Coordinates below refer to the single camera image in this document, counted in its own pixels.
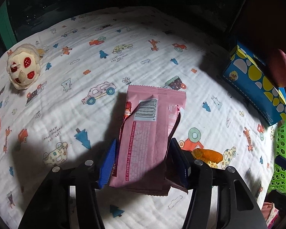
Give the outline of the pink snack wrapper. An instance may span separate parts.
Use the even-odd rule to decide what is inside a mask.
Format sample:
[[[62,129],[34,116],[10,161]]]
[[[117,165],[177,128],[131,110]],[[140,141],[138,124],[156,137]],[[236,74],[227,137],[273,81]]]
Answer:
[[[143,85],[128,87],[111,187],[168,195],[171,183],[165,176],[166,156],[185,103],[183,91]]]

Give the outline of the green plastic mesh basket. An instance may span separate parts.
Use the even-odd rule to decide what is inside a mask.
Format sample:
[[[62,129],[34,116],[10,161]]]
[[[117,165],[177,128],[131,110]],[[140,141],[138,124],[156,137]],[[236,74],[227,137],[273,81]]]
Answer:
[[[268,192],[277,190],[286,195],[286,121],[278,127],[274,143],[274,172]]]

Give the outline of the orange candy wrapper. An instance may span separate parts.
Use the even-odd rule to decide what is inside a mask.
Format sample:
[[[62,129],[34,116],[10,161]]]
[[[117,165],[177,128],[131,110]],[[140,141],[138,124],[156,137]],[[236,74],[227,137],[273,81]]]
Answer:
[[[223,160],[222,154],[211,149],[196,148],[192,151],[192,155],[197,160],[201,160],[215,169],[218,168],[218,163]]]

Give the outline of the white printed bed blanket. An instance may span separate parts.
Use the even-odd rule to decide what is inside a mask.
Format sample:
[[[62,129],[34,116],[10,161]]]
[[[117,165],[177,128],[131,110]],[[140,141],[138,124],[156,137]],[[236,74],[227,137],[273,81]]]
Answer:
[[[119,134],[129,85],[186,93],[174,134],[182,147],[221,153],[262,205],[274,171],[276,127],[223,78],[227,51],[153,9],[102,10],[25,39],[43,51],[41,74],[16,90],[0,58],[0,216],[17,228],[53,164],[99,156]]]

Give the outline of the red apple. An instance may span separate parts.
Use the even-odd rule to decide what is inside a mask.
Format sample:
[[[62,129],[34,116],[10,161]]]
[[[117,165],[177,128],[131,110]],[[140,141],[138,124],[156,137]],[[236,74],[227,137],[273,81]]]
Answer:
[[[274,83],[278,87],[286,87],[286,53],[274,49],[269,56],[268,68]]]

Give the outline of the blue yellow tissue box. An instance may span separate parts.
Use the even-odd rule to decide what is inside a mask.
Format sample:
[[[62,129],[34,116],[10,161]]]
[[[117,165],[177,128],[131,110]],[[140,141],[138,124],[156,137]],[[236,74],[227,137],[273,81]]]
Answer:
[[[223,78],[256,108],[268,125],[286,120],[286,92],[264,74],[265,63],[237,42],[229,54]]]

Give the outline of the cream plush toy red spots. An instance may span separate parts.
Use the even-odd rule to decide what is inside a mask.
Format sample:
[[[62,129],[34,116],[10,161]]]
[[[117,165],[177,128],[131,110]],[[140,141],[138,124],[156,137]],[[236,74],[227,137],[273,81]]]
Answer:
[[[22,44],[9,53],[6,71],[17,90],[27,90],[38,80],[44,53],[43,49],[37,49],[32,44]]]

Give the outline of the green window frame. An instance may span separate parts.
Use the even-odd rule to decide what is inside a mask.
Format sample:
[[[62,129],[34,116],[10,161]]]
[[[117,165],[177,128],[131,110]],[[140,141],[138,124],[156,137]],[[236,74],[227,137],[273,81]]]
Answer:
[[[6,0],[4,0],[0,5],[0,36],[7,50],[9,50],[17,43],[17,39],[12,29],[9,15],[7,12]]]

